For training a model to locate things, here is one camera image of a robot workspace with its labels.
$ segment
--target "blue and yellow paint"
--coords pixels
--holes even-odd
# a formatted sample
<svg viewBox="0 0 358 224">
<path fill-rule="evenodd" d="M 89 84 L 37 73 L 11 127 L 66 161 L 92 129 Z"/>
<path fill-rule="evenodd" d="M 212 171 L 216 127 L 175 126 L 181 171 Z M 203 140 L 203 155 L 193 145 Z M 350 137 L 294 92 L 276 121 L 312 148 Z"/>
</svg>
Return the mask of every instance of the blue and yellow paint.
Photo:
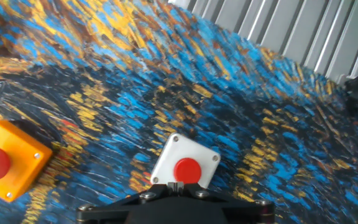
<svg viewBox="0 0 358 224">
<path fill-rule="evenodd" d="M 150 186 L 173 132 L 222 161 L 211 188 L 275 201 L 278 223 L 358 223 L 358 117 L 344 92 L 159 1 L 0 1 L 0 119 L 55 151 L 0 223 L 72 223 Z"/>
</svg>

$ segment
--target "yellow paint stroke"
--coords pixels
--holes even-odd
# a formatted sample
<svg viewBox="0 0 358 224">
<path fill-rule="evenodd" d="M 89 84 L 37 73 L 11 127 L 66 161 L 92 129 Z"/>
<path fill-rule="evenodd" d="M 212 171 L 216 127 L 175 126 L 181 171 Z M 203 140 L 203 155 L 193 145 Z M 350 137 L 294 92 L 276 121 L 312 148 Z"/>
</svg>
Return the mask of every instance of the yellow paint stroke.
<svg viewBox="0 0 358 224">
<path fill-rule="evenodd" d="M 296 128 L 293 128 L 293 127 L 288 126 L 288 125 L 281 125 L 281 127 L 285 128 L 285 129 L 287 129 L 287 130 L 290 130 L 290 131 L 292 131 L 292 132 L 294 132 L 294 133 L 297 133 L 297 132 L 298 132 L 298 130 L 297 130 Z"/>
<path fill-rule="evenodd" d="M 30 118 L 30 116 L 28 116 L 27 114 L 25 114 L 23 111 L 19 110 L 18 108 L 16 108 L 15 106 L 13 106 L 12 104 L 8 103 L 8 102 L 4 102 L 4 104 L 11 110 L 15 111 L 17 114 L 23 116 L 25 119 L 31 121 L 32 123 L 36 124 L 37 126 L 41 126 L 38 122 L 36 122 L 34 119 Z"/>
<path fill-rule="evenodd" d="M 215 56 L 214 59 L 215 59 L 215 62 L 217 63 L 217 65 L 218 65 L 218 67 L 222 70 L 223 74 L 226 75 L 225 79 L 230 80 L 230 74 L 226 70 L 226 68 L 224 67 L 221 59 L 218 56 Z"/>
<path fill-rule="evenodd" d="M 269 134 L 273 134 L 273 133 L 274 133 L 273 130 L 271 130 L 271 129 L 269 129 L 268 127 L 265 127 L 265 126 L 261 127 L 261 130 L 262 130 L 267 136 L 268 136 Z"/>
<path fill-rule="evenodd" d="M 149 149 L 150 152 L 153 152 L 156 156 L 160 156 L 162 149 Z"/>
<path fill-rule="evenodd" d="M 41 96 L 40 94 L 22 86 L 21 84 L 17 83 L 17 82 L 12 82 L 12 81 L 7 81 L 10 85 L 15 86 L 20 88 L 21 90 L 24 90 L 26 93 L 31 94 L 32 96 L 36 97 L 37 99 L 39 99 L 40 101 L 54 107 L 54 108 L 58 108 L 57 104 L 50 101 L 48 98 Z"/>
<path fill-rule="evenodd" d="M 72 93 L 70 95 L 70 98 L 75 100 L 75 101 L 77 101 L 77 102 L 79 102 L 79 103 L 84 103 L 84 100 L 82 99 L 82 94 L 81 93 L 78 93 L 78 92 Z"/>
<path fill-rule="evenodd" d="M 268 109 L 264 109 L 263 112 L 269 116 L 273 116 L 273 113 Z"/>
<path fill-rule="evenodd" d="M 193 85 L 193 90 L 196 92 L 196 93 L 199 93 L 207 98 L 211 98 L 212 97 L 212 93 L 210 91 L 208 91 L 206 88 L 202 87 L 201 85 L 199 84 L 194 84 Z"/>
<path fill-rule="evenodd" d="M 303 72 L 302 72 L 302 68 L 299 66 L 298 63 L 295 62 L 295 66 L 296 66 L 296 70 L 298 71 L 299 77 L 301 78 L 301 82 L 303 82 L 303 80 L 305 78 L 303 78 Z"/>
<path fill-rule="evenodd" d="M 272 119 L 270 119 L 270 118 L 268 118 L 268 117 L 264 117 L 263 122 L 264 122 L 264 123 L 270 123 L 270 124 L 278 125 L 278 122 L 277 122 L 277 121 L 274 121 L 274 120 L 272 120 Z"/>
<path fill-rule="evenodd" d="M 248 201 L 248 202 L 254 202 L 254 201 L 255 201 L 254 199 L 250 198 L 250 197 L 247 196 L 246 194 L 240 193 L 240 192 L 238 192 L 238 191 L 235 191 L 235 192 L 234 192 L 234 196 L 239 197 L 239 198 L 241 198 L 241 199 L 243 199 L 243 200 L 246 200 L 246 201 Z"/>
<path fill-rule="evenodd" d="M 333 159 L 333 161 L 340 168 L 343 168 L 343 169 L 349 169 L 350 168 L 350 166 L 346 162 L 341 160 L 341 159 Z"/>
</svg>

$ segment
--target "textured painting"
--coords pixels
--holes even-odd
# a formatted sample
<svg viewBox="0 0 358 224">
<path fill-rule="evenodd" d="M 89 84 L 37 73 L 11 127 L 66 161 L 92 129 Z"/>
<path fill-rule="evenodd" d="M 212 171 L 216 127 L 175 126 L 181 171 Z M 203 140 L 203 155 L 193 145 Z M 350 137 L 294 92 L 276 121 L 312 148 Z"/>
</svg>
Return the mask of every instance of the textured painting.
<svg viewBox="0 0 358 224">
<path fill-rule="evenodd" d="M 0 0 L 0 119 L 54 151 L 0 223 L 74 223 L 150 187 L 178 132 L 222 155 L 210 188 L 272 200 L 277 223 L 358 223 L 358 114 L 346 94 L 160 1 Z"/>
</svg>

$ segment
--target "bolt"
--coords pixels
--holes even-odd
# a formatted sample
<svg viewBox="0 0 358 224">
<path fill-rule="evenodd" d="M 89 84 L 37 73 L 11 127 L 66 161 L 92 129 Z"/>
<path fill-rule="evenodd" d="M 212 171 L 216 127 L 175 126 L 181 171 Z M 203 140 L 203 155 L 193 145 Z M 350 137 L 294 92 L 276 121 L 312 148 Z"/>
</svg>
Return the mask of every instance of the bolt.
<svg viewBox="0 0 358 224">
<path fill-rule="evenodd" d="M 85 205 L 81 205 L 78 207 L 78 209 L 83 212 L 87 211 L 87 210 L 91 210 L 92 208 L 93 208 L 93 206 L 90 204 L 85 204 Z"/>
<path fill-rule="evenodd" d="M 155 196 L 157 196 L 157 195 L 153 192 L 144 192 L 139 196 L 139 198 L 145 199 L 145 200 L 150 200 L 150 199 L 154 198 Z"/>
<path fill-rule="evenodd" d="M 206 197 L 209 196 L 209 193 L 208 193 L 208 191 L 206 191 L 206 190 L 197 190 L 197 191 L 196 191 L 196 196 L 197 196 L 198 198 L 206 198 Z"/>
<path fill-rule="evenodd" d="M 258 205 L 270 205 L 272 202 L 266 199 L 257 199 L 255 203 Z"/>
</svg>

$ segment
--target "black metal bracket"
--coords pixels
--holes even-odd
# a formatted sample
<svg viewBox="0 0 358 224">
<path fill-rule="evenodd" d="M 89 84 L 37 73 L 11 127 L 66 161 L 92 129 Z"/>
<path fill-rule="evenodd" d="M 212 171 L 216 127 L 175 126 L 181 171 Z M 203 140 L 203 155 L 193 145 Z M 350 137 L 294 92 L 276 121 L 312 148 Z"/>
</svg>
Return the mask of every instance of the black metal bracket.
<svg viewBox="0 0 358 224">
<path fill-rule="evenodd" d="M 155 184 L 150 189 L 103 207 L 81 206 L 77 224 L 113 223 L 274 223 L 275 205 L 245 202 L 198 184 Z"/>
</svg>

